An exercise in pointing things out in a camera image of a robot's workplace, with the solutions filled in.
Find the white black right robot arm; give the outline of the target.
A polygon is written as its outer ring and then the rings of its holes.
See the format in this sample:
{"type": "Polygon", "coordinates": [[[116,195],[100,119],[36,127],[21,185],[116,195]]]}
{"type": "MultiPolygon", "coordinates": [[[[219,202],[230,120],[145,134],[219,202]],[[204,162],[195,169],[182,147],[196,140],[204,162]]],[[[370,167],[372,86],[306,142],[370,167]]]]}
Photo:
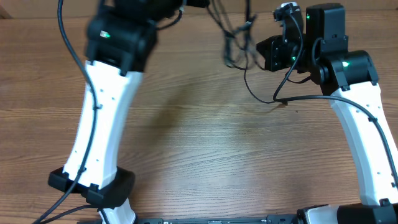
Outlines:
{"type": "Polygon", "coordinates": [[[343,127],[359,182],[359,203],[302,208],[294,222],[396,223],[397,147],[373,60],[366,51],[348,48],[344,7],[325,3],[301,11],[287,2],[273,15],[281,35],[256,46],[265,69],[308,73],[321,88],[320,98],[330,102],[343,127]]]}

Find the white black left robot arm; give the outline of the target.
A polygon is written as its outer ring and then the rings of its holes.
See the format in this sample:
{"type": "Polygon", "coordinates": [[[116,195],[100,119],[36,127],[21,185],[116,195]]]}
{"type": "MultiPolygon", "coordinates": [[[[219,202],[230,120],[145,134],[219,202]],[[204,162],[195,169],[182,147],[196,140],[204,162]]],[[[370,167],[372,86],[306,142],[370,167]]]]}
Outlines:
{"type": "Polygon", "coordinates": [[[78,62],[85,96],[71,154],[49,175],[49,186],[64,196],[80,194],[102,223],[134,223],[129,203],[134,173],[118,166],[118,151],[129,107],[157,43],[159,21],[180,19],[185,6],[208,1],[115,1],[98,3],[88,24],[85,62],[78,62]]]}

